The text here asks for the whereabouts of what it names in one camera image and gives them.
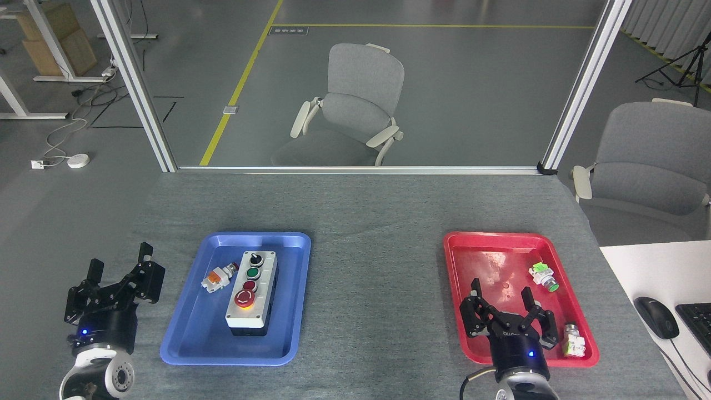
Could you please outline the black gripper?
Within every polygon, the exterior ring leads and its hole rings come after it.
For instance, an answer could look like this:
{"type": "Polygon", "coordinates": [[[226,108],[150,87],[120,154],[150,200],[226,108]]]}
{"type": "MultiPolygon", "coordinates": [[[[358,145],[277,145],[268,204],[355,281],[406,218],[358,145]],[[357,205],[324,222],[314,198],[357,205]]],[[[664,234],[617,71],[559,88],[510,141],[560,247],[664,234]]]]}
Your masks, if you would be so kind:
{"type": "Polygon", "coordinates": [[[86,279],[68,291],[64,322],[78,325],[69,335],[71,354],[94,348],[117,348],[132,354],[138,319],[134,298],[155,304],[162,292],[165,268],[152,261],[153,247],[140,243],[137,265],[119,281],[100,288],[104,263],[91,260],[86,279]]]}
{"type": "Polygon", "coordinates": [[[544,359],[543,348],[553,349],[559,343],[557,325],[553,311],[545,311],[536,302],[531,288],[526,286],[521,292],[525,310],[528,312],[517,330],[521,333],[501,332],[494,334],[494,326],[508,330],[508,322],[495,306],[482,297],[480,279],[474,278],[470,284],[470,294],[460,303],[460,318],[467,337],[489,335],[491,359],[495,367],[495,380],[501,382],[506,374],[532,372],[549,380],[548,363],[544,359]],[[541,334],[526,333],[534,321],[539,322],[541,334]]]}

